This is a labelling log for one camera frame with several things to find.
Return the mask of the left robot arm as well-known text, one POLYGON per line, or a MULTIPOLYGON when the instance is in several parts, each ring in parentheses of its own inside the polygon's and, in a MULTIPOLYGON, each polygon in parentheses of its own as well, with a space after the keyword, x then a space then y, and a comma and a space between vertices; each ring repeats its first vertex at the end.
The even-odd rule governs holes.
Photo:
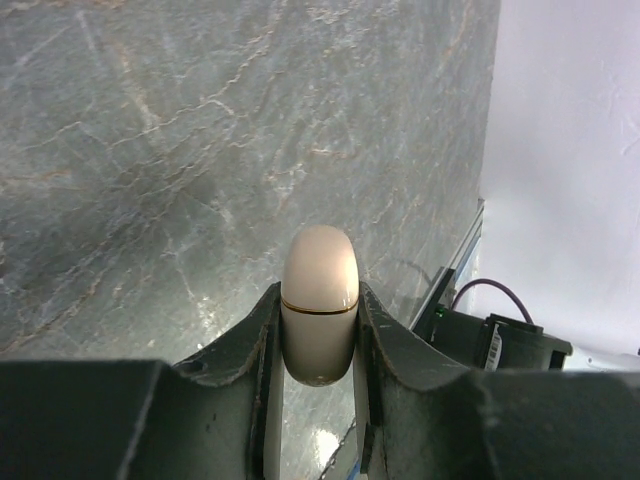
MULTIPOLYGON (((356 420, 338 458, 370 479, 635 479, 639 376, 570 372, 528 323, 456 312, 445 270, 417 325, 360 288, 356 420)), ((284 367, 280 288, 176 365, 1 365, 5 479, 275 479, 284 367)))

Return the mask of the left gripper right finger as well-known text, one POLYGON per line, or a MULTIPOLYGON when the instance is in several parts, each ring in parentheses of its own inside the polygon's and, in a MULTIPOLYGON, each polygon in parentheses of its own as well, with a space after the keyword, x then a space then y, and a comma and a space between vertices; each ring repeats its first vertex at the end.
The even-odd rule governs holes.
POLYGON ((635 479, 635 372, 470 369, 360 288, 353 359, 371 479, 635 479))

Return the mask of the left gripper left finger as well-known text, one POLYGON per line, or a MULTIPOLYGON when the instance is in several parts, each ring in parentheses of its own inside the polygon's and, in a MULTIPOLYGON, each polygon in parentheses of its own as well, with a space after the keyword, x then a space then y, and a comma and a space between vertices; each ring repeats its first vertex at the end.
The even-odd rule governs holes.
POLYGON ((161 360, 1 365, 5 479, 276 479, 280 287, 214 342, 161 360))

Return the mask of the beige small charging case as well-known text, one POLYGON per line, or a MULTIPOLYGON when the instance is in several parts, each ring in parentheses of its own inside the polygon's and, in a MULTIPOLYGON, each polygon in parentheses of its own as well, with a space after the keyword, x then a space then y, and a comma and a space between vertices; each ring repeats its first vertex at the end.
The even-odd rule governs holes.
POLYGON ((311 387, 348 371, 355 349, 360 293, 354 248, 330 225, 301 230, 281 279, 282 353, 289 374, 311 387))

